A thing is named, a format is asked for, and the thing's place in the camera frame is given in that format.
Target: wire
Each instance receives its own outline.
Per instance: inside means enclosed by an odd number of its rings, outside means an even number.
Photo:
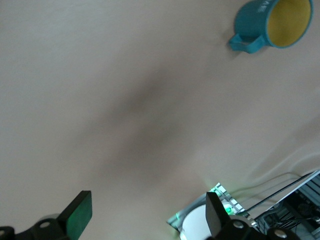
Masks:
[[[308,217],[308,218],[296,218],[296,219],[288,219],[288,220],[281,220],[277,222],[277,224],[283,224],[287,222],[296,222],[296,221],[301,221],[301,220],[313,220],[315,217]]]
[[[297,225],[299,225],[300,224],[300,222],[298,221],[298,222],[294,222],[294,223],[292,223],[291,225],[289,225],[287,228],[288,229],[293,229],[294,227],[296,227]]]
[[[281,188],[280,190],[276,191],[275,193],[271,194],[270,196],[266,197],[265,199],[263,199],[262,201],[258,202],[257,204],[253,205],[252,207],[248,208],[245,211],[242,211],[240,213],[238,213],[237,215],[241,215],[241,216],[248,216],[248,212],[251,211],[252,209],[255,209],[256,207],[258,207],[259,205],[263,204],[264,202],[266,202],[267,200],[273,198],[274,196],[278,195],[279,193],[283,192],[284,190],[286,190],[287,188],[290,188],[291,186],[295,185],[296,183],[300,182],[301,180],[305,179],[306,177],[308,177],[310,174],[312,174],[312,172],[303,175],[302,177],[300,177],[299,179],[293,181],[292,183],[288,184],[287,186]]]
[[[277,207],[275,207],[275,208],[273,208],[271,210],[265,211],[264,213],[262,213],[260,216],[258,216],[256,218],[257,219],[264,218],[264,217],[266,217],[268,215],[275,214],[275,213],[279,212],[281,210],[283,204],[284,204],[284,202],[281,201]]]
[[[284,228],[285,228],[285,229],[292,229],[292,228],[294,228],[296,225],[297,225],[297,223],[294,222],[294,223],[291,223],[291,224],[287,225],[287,226],[284,227]]]

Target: teal mug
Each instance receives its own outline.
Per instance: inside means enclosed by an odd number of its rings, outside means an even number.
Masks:
[[[312,0],[252,0],[237,13],[229,45],[249,54],[263,46],[288,48],[304,36],[312,16]]]

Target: black cable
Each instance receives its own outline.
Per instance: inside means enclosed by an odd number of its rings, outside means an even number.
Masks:
[[[284,204],[284,201],[281,201],[277,207],[275,207],[275,208],[273,208],[271,210],[265,211],[264,213],[262,213],[261,215],[259,215],[256,218],[257,219],[264,218],[264,217],[266,217],[268,215],[275,214],[275,213],[279,212],[281,210],[283,204]]]
[[[299,179],[293,181],[292,183],[288,184],[287,186],[281,188],[280,190],[276,191],[275,193],[271,194],[270,196],[266,197],[265,199],[263,199],[262,201],[258,202],[257,204],[253,205],[252,207],[248,208],[245,211],[242,211],[240,213],[238,213],[237,215],[241,215],[241,216],[245,216],[245,215],[249,215],[248,212],[251,211],[252,209],[255,209],[256,207],[258,207],[259,205],[263,204],[264,202],[266,202],[267,200],[273,198],[274,196],[278,195],[279,193],[283,192],[284,190],[286,190],[287,188],[290,188],[291,186],[295,185],[296,183],[300,182],[301,180],[305,179],[306,177],[308,177],[310,174],[312,174],[312,172],[303,175],[302,177],[300,177]]]
[[[276,222],[277,225],[279,225],[279,228],[284,228],[284,229],[289,229],[291,226],[293,226],[294,224],[296,224],[292,218],[290,219],[285,219],[285,220],[281,220]]]
[[[286,223],[286,222],[296,222],[296,221],[301,221],[301,220],[313,220],[315,219],[315,217],[307,217],[307,218],[296,218],[296,219],[288,219],[288,220],[282,220],[277,222],[277,224],[282,224],[282,223]]]
[[[284,229],[292,229],[294,226],[296,225],[295,222],[289,222],[289,224],[283,226],[283,227],[280,227],[280,228],[284,228]]]
[[[297,226],[297,223],[299,224],[299,222],[294,222],[293,224],[291,224],[290,226],[287,227],[287,229],[293,229],[294,227]]]

